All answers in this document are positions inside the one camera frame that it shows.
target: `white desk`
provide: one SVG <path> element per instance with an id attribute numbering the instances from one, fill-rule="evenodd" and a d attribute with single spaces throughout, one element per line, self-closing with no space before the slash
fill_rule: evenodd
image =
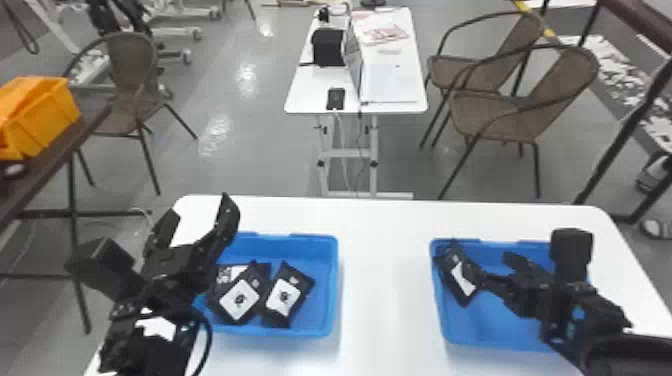
<path id="1" fill-rule="evenodd" d="M 405 69 L 405 75 L 414 77 L 413 85 L 415 102 L 408 103 L 370 103 L 361 106 L 361 113 L 365 116 L 365 122 L 369 130 L 370 147 L 360 151 L 356 148 L 334 149 L 333 148 L 333 128 L 331 115 L 334 111 L 328 111 L 327 92 L 332 87 L 345 89 L 345 100 L 343 110 L 337 111 L 340 115 L 356 116 L 360 111 L 359 101 L 355 88 L 347 67 L 325 67 L 320 68 L 315 65 L 297 66 L 292 80 L 292 85 L 287 93 L 285 101 L 285 112 L 291 115 L 314 116 L 316 119 L 316 129 L 320 139 L 319 160 L 323 161 L 321 167 L 318 166 L 320 174 L 320 183 L 322 194 L 330 197 L 388 197 L 388 198 L 412 198 L 412 194 L 379 193 L 377 187 L 377 169 L 378 160 L 378 117 L 377 115 L 400 115 L 400 114 L 421 114 L 427 111 L 427 96 L 425 93 L 422 70 L 420 68 L 420 58 L 415 39 L 415 30 L 411 11 L 408 8 L 380 8 L 380 14 L 390 22 L 396 23 L 409 34 L 406 39 L 385 43 L 378 46 L 363 46 L 362 59 L 364 64 L 376 64 L 378 62 L 393 63 L 399 62 Z M 370 11 L 355 11 L 355 13 L 366 13 Z M 329 27 L 345 29 L 348 24 L 347 16 L 332 16 Z M 314 18 L 308 35 L 304 42 L 303 50 L 299 58 L 300 63 L 309 63 L 313 61 L 313 46 L 311 36 L 313 31 L 320 27 L 320 22 Z M 381 54 L 381 49 L 399 51 L 396 54 Z M 366 158 L 370 163 L 369 191 L 368 192 L 336 192 L 330 191 L 328 186 L 329 166 L 331 158 Z"/>
<path id="2" fill-rule="evenodd" d="M 587 206 L 233 197 L 240 230 L 332 234 L 338 239 L 341 302 L 322 340 L 215 334 L 202 375 L 245 376 L 567 376 L 553 353 L 455 346 L 441 336 L 429 243 L 438 237 L 546 240 L 559 227 L 595 236 L 591 280 L 621 305 L 635 333 L 672 337 L 672 316 L 611 219 Z M 211 228 L 218 196 L 186 196 L 173 245 Z M 201 356 L 201 335 L 188 373 Z M 94 357 L 86 376 L 97 375 Z"/>

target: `white label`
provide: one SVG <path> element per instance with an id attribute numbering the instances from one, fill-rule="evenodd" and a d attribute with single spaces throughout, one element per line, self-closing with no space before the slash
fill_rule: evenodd
<path id="1" fill-rule="evenodd" d="M 289 310 L 292 309 L 300 296 L 301 291 L 299 289 L 287 283 L 284 279 L 279 279 L 273 286 L 268 300 L 266 300 L 266 308 L 289 317 Z"/>
<path id="2" fill-rule="evenodd" d="M 219 305 L 237 321 L 257 301 L 259 301 L 259 294 L 246 280 L 241 279 L 219 299 Z"/>
<path id="3" fill-rule="evenodd" d="M 217 283 L 231 283 L 236 280 L 240 273 L 244 272 L 247 269 L 247 265 L 234 265 L 220 270 L 219 275 L 217 276 Z"/>
<path id="4" fill-rule="evenodd" d="M 469 296 L 474 292 L 474 290 L 476 290 L 476 286 L 474 286 L 462 275 L 462 261 L 458 262 L 457 265 L 455 265 L 453 270 L 450 271 L 450 274 L 453 275 L 453 278 L 455 278 L 455 281 L 462 289 L 464 295 Z"/>
<path id="5" fill-rule="evenodd" d="M 144 327 L 145 337 L 161 336 L 170 342 L 175 338 L 175 332 L 177 331 L 175 324 L 163 317 L 138 320 L 135 322 L 135 327 Z"/>

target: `yellow crate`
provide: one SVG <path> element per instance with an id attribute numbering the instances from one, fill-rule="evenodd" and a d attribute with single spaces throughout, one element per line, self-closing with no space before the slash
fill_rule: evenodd
<path id="1" fill-rule="evenodd" d="M 79 116 L 67 79 L 15 78 L 0 88 L 0 159 L 38 155 Z"/>

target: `brown wicker chair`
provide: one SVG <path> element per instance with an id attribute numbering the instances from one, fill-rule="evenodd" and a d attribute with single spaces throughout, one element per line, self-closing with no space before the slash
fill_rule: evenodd
<path id="1" fill-rule="evenodd" d="M 557 50 L 560 56 L 544 77 L 525 97 L 509 97 L 498 92 L 468 89 L 478 67 L 523 52 Z M 481 139 L 530 144 L 534 151 L 534 183 L 536 197 L 541 197 L 539 173 L 539 137 L 555 119 L 595 79 L 599 64 L 595 56 L 580 47 L 558 44 L 536 45 L 484 59 L 464 72 L 461 88 L 453 90 L 450 108 L 455 129 L 465 137 L 467 150 L 443 186 L 438 199 L 443 199 L 474 147 Z"/>
<path id="2" fill-rule="evenodd" d="M 460 83 L 456 80 L 456 78 L 460 76 L 460 72 L 479 62 L 479 59 L 442 55 L 441 53 L 443 51 L 444 45 L 446 44 L 446 40 L 454 31 L 462 29 L 466 26 L 495 18 L 505 17 L 517 17 L 518 21 L 511 29 L 511 32 L 504 40 L 504 43 L 502 43 L 502 45 L 499 47 L 496 55 L 501 55 L 519 48 L 531 47 L 544 33 L 544 21 L 535 12 L 512 11 L 486 14 L 462 22 L 448 29 L 448 31 L 446 31 L 446 33 L 443 35 L 443 38 L 441 38 L 441 43 L 439 44 L 436 55 L 430 56 L 427 60 L 429 73 L 427 73 L 427 77 L 425 78 L 425 87 L 427 87 L 427 84 L 429 81 L 431 81 L 432 84 L 434 84 L 434 86 L 436 86 L 441 91 L 443 98 L 439 108 L 436 110 L 436 113 L 432 118 L 432 121 L 429 123 L 422 140 L 420 141 L 421 148 L 427 141 L 427 138 L 432 132 L 432 129 L 434 129 L 436 121 L 443 111 L 443 108 L 446 106 L 446 102 L 448 101 L 451 90 L 455 86 L 460 85 Z M 499 87 L 502 86 L 504 82 L 506 82 L 509 76 L 511 76 L 511 73 L 513 73 L 513 71 L 516 69 L 516 66 L 518 66 L 518 64 L 523 61 L 524 58 L 524 53 L 518 53 L 509 55 L 504 59 L 493 61 L 492 64 L 479 65 L 477 72 L 474 74 L 474 78 L 469 82 L 469 88 L 487 91 L 495 91 L 499 89 Z M 448 121 L 449 116 L 450 112 L 448 112 L 446 115 L 443 124 Z M 438 138 L 434 139 L 432 147 L 436 145 L 437 140 Z"/>
<path id="3" fill-rule="evenodd" d="M 151 134 L 152 131 L 147 128 L 145 121 L 165 107 L 194 140 L 198 137 L 161 96 L 158 82 L 158 53 L 154 42 L 145 34 L 118 32 L 96 39 L 75 56 L 63 76 L 68 77 L 83 56 L 103 43 L 110 57 L 110 78 L 115 85 L 115 96 L 110 115 L 94 135 L 140 141 L 154 190 L 160 195 L 161 188 L 143 133 L 145 131 Z M 89 184 L 93 185 L 91 172 L 81 150 L 77 151 L 77 156 Z"/>

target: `blue tray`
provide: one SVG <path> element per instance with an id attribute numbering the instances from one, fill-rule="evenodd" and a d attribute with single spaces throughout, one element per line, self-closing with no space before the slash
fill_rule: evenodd
<path id="1" fill-rule="evenodd" d="M 218 264 L 247 264 L 251 260 L 271 263 L 271 278 L 286 261 L 315 280 L 315 286 L 292 318 L 291 327 L 269 328 L 256 315 L 245 325 L 223 322 L 205 306 L 204 295 L 194 301 L 216 332 L 247 336 L 326 337 L 334 327 L 338 299 L 338 242 L 333 236 L 271 236 L 239 232 L 217 260 Z"/>
<path id="2" fill-rule="evenodd" d="M 474 239 L 457 239 L 465 253 L 491 273 L 513 272 L 502 263 L 507 251 L 525 256 L 549 272 L 555 265 L 548 255 L 547 242 L 521 241 L 517 243 L 483 242 Z M 450 245 L 450 239 L 435 239 L 430 245 L 433 258 Z M 463 308 L 457 303 L 450 289 L 444 286 L 439 269 L 432 260 L 434 296 L 439 309 L 441 333 L 449 342 L 480 347 L 507 348 L 520 351 L 550 352 L 551 348 L 539 340 L 539 321 L 523 319 L 511 312 L 501 298 L 488 292 L 478 292 L 471 303 Z"/>

